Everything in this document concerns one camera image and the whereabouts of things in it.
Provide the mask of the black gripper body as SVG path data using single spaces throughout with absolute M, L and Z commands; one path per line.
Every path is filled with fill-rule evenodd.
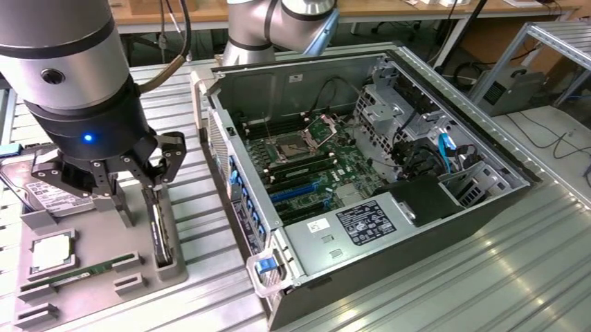
M 126 81 L 116 94 L 84 109 L 58 110 L 25 102 L 56 148 L 78 160 L 106 164 L 106 172 L 122 172 L 120 156 L 154 130 L 149 127 L 136 84 Z

